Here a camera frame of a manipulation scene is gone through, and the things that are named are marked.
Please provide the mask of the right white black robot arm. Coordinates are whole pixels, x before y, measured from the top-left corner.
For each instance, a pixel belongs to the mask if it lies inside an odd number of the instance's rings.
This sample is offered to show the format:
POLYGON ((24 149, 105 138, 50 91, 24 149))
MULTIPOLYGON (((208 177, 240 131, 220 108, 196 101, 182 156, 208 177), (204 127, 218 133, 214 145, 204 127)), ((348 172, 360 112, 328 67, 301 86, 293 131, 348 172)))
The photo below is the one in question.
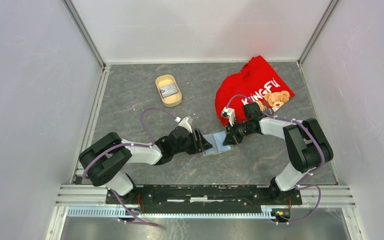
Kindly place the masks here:
POLYGON ((245 119, 238 121, 233 108, 225 107, 221 117, 226 118, 226 137, 223 145, 239 145, 245 136, 261 134, 274 136, 285 141, 289 164, 274 177, 269 185, 269 199, 282 204, 292 190, 298 190, 300 181, 334 157, 319 122, 314 118, 306 120, 287 119, 263 112, 258 103, 242 107, 245 119))

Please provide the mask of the beige oval tray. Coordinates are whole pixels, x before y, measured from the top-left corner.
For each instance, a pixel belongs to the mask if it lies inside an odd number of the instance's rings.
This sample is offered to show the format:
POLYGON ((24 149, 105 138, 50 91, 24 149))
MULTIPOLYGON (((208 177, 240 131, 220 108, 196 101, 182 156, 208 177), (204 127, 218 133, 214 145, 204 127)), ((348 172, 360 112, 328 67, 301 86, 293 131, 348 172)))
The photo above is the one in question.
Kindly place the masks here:
POLYGON ((173 108, 181 104, 183 96, 176 79, 172 75, 159 76, 155 80, 155 85, 165 107, 173 108))

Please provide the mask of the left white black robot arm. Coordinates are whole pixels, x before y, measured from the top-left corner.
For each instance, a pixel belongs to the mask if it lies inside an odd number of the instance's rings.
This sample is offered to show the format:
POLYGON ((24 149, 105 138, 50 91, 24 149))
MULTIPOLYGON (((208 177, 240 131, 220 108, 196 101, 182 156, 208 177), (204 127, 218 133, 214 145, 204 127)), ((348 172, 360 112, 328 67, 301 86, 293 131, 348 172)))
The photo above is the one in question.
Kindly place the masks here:
POLYGON ((125 204, 131 204, 137 198, 137 190, 132 179, 122 172, 126 164, 159 166, 170 162, 174 155, 195 155, 211 148, 213 145, 197 128, 189 131, 177 126, 153 145, 127 141, 116 132, 110 132, 81 152, 78 160, 84 178, 93 186, 105 186, 115 191, 125 204))

